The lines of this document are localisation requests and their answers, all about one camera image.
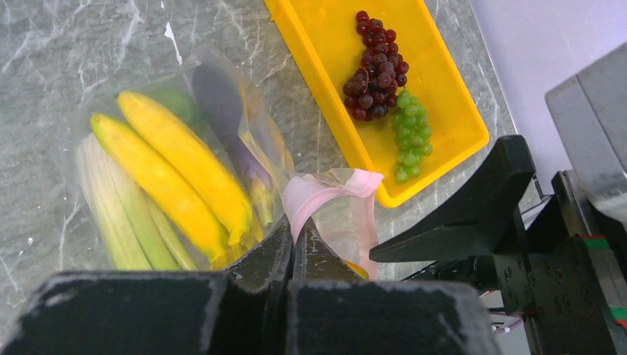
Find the green bumpy citrus fruit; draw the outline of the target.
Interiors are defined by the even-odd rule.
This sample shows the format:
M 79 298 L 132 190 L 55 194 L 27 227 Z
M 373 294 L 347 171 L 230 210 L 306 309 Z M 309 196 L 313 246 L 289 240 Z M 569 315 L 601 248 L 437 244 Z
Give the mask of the green bumpy citrus fruit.
M 191 129 L 199 130 L 203 116 L 189 95 L 176 89 L 156 89 L 148 96 L 174 113 Z

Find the yellow banana bunch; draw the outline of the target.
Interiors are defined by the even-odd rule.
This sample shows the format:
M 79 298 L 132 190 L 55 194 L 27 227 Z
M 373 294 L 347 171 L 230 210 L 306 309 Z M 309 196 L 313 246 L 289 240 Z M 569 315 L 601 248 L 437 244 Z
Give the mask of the yellow banana bunch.
M 97 142 L 191 244 L 222 268 L 264 238 L 243 186 L 173 111 L 123 91 L 123 118 L 95 112 Z

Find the green grape bunch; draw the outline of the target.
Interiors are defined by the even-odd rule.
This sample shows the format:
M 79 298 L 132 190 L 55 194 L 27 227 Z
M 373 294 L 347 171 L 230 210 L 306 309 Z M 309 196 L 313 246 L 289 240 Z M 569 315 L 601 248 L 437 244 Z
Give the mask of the green grape bunch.
M 406 183 L 421 174 L 422 162 L 433 153 L 430 143 L 433 129 L 427 109 L 417 96 L 403 89 L 396 98 L 392 125 L 399 152 L 394 178 L 398 183 Z

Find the red mango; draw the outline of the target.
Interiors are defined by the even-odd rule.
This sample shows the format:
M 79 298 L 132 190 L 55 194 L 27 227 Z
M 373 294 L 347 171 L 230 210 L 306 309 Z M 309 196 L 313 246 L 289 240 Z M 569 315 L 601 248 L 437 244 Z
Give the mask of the red mango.
M 359 275 L 364 280 L 369 280 L 369 274 L 359 265 L 352 263 L 348 260 L 344 260 L 345 264 L 354 271 L 357 275 Z

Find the dark purple eggplant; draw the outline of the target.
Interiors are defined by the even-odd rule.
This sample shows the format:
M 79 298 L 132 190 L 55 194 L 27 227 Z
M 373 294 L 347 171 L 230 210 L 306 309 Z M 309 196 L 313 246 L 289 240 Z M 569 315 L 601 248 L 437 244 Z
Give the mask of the dark purple eggplant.
M 239 136 L 245 114 L 236 81 L 216 67 L 201 64 L 192 72 L 192 93 L 247 190 L 261 226 L 270 227 L 274 223 L 274 185 Z

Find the purple grape bunch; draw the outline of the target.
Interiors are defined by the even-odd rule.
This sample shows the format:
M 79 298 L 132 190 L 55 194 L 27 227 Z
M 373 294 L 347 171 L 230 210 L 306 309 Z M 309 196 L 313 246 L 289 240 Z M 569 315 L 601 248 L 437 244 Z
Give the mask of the purple grape bunch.
M 399 89 L 407 84 L 409 64 L 399 53 L 397 33 L 364 10 L 357 12 L 356 32 L 365 50 L 355 73 L 342 87 L 344 105 L 355 121 L 383 118 L 397 107 Z

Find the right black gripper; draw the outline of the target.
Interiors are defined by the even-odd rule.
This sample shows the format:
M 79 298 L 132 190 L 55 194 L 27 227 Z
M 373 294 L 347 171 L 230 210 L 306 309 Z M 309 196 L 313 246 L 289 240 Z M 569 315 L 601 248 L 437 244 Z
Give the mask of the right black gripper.
M 496 332 L 525 332 L 532 354 L 626 352 L 626 230 L 587 200 L 573 171 L 524 229 L 509 228 L 535 165 L 524 137 L 500 137 L 472 177 L 371 260 L 434 260 L 412 280 L 455 280 L 500 294 Z

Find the clear zip top bag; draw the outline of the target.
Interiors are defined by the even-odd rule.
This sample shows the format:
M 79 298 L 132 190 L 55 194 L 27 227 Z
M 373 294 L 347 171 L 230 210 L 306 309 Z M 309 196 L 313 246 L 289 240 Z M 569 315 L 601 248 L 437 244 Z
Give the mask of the clear zip top bag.
M 288 222 L 365 279 L 379 238 L 362 169 L 298 172 L 259 89 L 213 44 L 175 74 L 101 95 L 68 123 L 60 169 L 117 270 L 222 270 Z

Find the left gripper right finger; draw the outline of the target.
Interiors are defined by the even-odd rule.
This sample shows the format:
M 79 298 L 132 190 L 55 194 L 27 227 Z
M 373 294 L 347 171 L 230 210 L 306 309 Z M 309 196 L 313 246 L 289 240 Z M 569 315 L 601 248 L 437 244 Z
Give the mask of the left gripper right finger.
M 498 354 L 477 291 L 439 281 L 368 281 L 309 220 L 287 286 L 287 354 Z

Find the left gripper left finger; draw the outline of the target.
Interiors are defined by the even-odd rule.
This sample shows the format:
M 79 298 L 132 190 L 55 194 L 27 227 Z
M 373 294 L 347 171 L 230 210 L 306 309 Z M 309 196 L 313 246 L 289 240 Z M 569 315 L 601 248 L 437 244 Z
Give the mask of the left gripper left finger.
M 281 354 L 286 217 L 223 271 L 72 271 L 48 278 L 4 354 Z

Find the celery stalk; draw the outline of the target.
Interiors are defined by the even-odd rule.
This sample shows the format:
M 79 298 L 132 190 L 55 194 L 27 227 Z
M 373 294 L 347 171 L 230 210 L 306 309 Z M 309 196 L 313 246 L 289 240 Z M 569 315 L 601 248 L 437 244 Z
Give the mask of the celery stalk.
M 105 153 L 92 133 L 78 144 L 75 163 L 83 196 L 114 267 L 197 269 L 161 209 Z

